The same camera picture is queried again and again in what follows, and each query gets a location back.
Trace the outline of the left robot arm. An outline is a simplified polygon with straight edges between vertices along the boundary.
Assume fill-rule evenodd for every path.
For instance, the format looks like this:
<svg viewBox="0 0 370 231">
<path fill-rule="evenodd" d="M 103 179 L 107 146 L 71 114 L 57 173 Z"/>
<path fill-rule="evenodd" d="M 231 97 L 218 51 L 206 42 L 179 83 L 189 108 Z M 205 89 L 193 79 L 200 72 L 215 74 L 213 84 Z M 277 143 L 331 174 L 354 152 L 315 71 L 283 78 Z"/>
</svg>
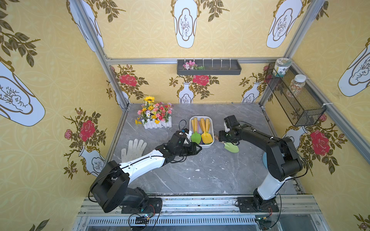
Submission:
<svg viewBox="0 0 370 231">
<path fill-rule="evenodd" d="M 94 197 L 105 213 L 119 206 L 145 210 L 150 206 L 147 194 L 139 187 L 129 188 L 129 184 L 156 168 L 173 163 L 176 157 L 195 156 L 201 150 L 199 144 L 189 140 L 187 133 L 176 131 L 167 143 L 145 156 L 127 163 L 108 162 L 92 183 L 88 195 Z"/>
</svg>

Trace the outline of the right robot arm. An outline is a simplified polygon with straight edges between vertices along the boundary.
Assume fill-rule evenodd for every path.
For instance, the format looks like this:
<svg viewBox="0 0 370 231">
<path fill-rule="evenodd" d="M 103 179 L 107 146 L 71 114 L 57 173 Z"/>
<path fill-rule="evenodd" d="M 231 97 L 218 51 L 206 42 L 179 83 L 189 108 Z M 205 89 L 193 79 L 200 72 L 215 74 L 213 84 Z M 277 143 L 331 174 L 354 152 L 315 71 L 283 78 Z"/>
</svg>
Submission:
<svg viewBox="0 0 370 231">
<path fill-rule="evenodd" d="M 265 134 L 249 124 L 240 124 L 234 115 L 224 118 L 224 127 L 219 131 L 219 141 L 233 144 L 247 141 L 266 153 L 268 174 L 254 190 L 250 206 L 257 212 L 277 212 L 278 191 L 286 181 L 295 179 L 304 167 L 293 141 Z"/>
</svg>

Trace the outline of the green trowel brown wooden handle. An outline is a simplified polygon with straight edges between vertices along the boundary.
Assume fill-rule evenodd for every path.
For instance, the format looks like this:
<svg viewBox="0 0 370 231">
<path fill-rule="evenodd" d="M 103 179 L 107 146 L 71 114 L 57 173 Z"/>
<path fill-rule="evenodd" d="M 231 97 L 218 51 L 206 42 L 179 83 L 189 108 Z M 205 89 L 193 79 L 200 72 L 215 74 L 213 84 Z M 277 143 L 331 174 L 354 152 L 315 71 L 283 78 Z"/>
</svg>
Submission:
<svg viewBox="0 0 370 231">
<path fill-rule="evenodd" d="M 231 153 L 238 153 L 240 151 L 239 147 L 237 145 L 234 145 L 231 142 L 225 142 L 225 141 L 219 141 L 219 140 L 216 140 L 216 141 L 218 141 L 219 143 L 222 143 L 224 145 L 224 148 Z"/>
</svg>

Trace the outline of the green narrow trowel yellow handle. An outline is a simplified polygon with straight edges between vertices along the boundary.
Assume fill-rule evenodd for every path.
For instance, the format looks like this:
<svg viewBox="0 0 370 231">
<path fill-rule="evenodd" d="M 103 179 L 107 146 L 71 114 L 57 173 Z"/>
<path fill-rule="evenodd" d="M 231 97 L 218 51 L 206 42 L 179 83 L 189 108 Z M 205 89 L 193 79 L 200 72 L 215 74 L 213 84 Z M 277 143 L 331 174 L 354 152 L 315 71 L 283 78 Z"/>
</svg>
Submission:
<svg viewBox="0 0 370 231">
<path fill-rule="evenodd" d="M 201 142 L 201 135 L 198 133 L 198 119 L 195 117 L 191 120 L 193 133 L 191 135 L 191 141 L 195 142 L 196 144 L 200 144 Z"/>
</svg>

